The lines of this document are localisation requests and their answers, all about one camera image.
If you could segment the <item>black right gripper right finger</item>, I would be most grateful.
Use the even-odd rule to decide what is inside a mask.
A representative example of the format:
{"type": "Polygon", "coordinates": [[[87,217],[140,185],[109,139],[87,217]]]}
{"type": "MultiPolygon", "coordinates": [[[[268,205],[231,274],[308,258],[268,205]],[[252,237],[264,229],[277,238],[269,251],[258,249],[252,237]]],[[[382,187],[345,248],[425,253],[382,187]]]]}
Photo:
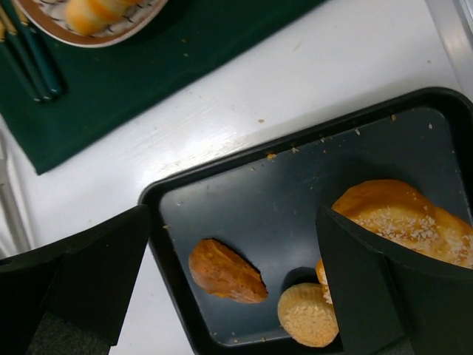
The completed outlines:
{"type": "Polygon", "coordinates": [[[472,270],[321,207],[316,233],[346,354],[471,354],[472,270]]]}

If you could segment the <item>striped croissant bread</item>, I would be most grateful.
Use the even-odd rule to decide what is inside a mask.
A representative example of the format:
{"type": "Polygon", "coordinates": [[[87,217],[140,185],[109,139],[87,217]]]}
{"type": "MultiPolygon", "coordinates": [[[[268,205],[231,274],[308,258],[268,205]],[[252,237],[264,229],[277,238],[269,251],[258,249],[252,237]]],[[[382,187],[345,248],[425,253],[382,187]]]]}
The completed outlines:
{"type": "Polygon", "coordinates": [[[65,21],[74,32],[90,36],[121,21],[126,11],[139,3],[130,0],[71,0],[64,10],[65,21]]]}

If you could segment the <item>brown oblong glazed bread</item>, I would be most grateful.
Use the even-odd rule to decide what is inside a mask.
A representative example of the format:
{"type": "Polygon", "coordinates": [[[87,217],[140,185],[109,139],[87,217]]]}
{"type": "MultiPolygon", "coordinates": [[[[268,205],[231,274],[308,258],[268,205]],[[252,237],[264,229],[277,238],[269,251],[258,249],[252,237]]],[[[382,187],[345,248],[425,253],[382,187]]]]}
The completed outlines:
{"type": "Polygon", "coordinates": [[[216,239],[198,242],[188,266],[195,283],[208,294],[245,304],[264,302],[268,297],[259,270],[216,239]]]}

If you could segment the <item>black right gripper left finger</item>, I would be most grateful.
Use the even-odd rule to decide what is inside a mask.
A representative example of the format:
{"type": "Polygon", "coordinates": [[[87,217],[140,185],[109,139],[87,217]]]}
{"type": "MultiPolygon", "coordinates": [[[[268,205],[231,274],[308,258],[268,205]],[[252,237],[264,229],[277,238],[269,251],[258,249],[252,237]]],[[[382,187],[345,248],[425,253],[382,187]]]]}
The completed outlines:
{"type": "Polygon", "coordinates": [[[2,354],[108,354],[117,345],[151,231],[136,206],[1,259],[2,354]]]}

